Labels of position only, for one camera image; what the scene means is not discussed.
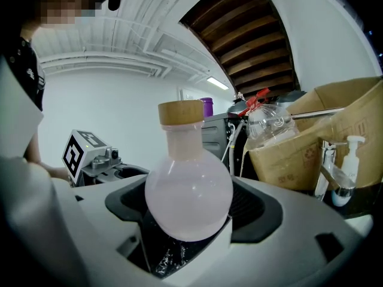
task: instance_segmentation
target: plastic bottle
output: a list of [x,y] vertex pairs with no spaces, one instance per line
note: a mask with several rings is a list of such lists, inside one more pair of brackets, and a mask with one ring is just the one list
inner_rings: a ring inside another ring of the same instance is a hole
[[[349,153],[346,155],[343,159],[343,164],[341,170],[352,180],[354,183],[357,181],[358,176],[358,167],[359,167],[359,158],[357,157],[357,149],[358,149],[358,143],[362,142],[364,143],[366,139],[361,136],[348,136],[348,148]],[[333,204],[335,206],[343,206],[346,205],[347,202],[350,200],[351,196],[348,197],[341,197],[336,194],[336,191],[332,192],[332,200]]]
[[298,133],[290,113],[277,105],[261,105],[249,115],[247,135],[254,148],[276,144]]
[[223,163],[202,147],[203,103],[199,100],[159,105],[168,153],[148,175],[145,198],[161,229],[195,242],[223,226],[233,198],[233,183]]

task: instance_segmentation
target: wooden cap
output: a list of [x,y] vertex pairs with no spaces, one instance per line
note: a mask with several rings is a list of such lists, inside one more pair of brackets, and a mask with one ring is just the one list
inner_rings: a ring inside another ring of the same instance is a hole
[[162,103],[158,106],[163,126],[179,126],[203,121],[203,102],[185,100]]

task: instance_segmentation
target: white ceiling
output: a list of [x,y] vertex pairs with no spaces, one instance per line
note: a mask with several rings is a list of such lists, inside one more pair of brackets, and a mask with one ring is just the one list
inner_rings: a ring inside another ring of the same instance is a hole
[[63,29],[39,29],[32,44],[46,73],[74,68],[121,68],[190,84],[215,77],[233,91],[206,48],[179,24],[199,0],[121,0],[107,2],[96,16]]

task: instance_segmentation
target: wooden ceiling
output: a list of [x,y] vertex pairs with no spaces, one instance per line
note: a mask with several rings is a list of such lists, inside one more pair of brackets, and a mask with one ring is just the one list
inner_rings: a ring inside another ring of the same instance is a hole
[[299,89],[288,39],[270,0],[201,0],[181,20],[246,98]]

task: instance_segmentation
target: clear plastic container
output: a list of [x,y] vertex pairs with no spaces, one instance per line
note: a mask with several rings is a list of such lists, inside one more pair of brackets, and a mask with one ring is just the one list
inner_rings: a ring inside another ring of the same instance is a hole
[[280,106],[264,104],[249,115],[247,135],[256,148],[275,144],[298,133],[291,114]]
[[145,185],[148,208],[161,229],[185,242],[214,235],[225,223],[233,198],[226,167],[202,147],[202,125],[162,126],[169,155],[149,173]]

